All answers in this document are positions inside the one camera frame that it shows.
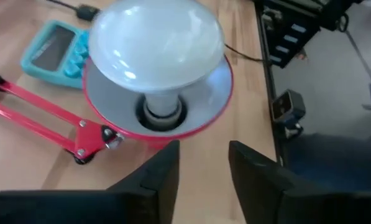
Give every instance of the wooden desk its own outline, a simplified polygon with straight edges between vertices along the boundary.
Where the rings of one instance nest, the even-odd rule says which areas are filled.
[[[113,0],[66,0],[106,7]],[[226,42],[261,57],[254,4],[247,0],[201,0],[216,15]],[[35,33],[49,19],[88,27],[73,12],[43,0],[0,0],[0,74],[80,116],[96,120],[79,90],[55,86],[22,73],[19,61]],[[174,223],[242,223],[227,160],[228,142],[237,139],[275,159],[263,66],[226,52],[235,88],[225,113],[207,130],[181,141],[180,186]],[[0,101],[59,133],[73,127],[11,96]],[[117,151],[101,151],[79,166],[60,147],[0,117],[0,190],[104,189],[121,180],[155,152],[125,141]]]

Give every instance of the white light bulb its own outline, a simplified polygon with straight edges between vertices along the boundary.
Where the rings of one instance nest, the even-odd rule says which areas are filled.
[[[89,52],[114,83],[161,94],[209,75],[223,58],[224,37],[194,0],[121,0],[94,21]]]

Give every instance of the teal timer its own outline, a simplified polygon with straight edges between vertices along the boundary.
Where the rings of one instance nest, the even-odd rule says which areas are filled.
[[[22,70],[46,82],[82,88],[82,69],[88,58],[88,36],[87,30],[64,22],[47,22],[23,54]]]

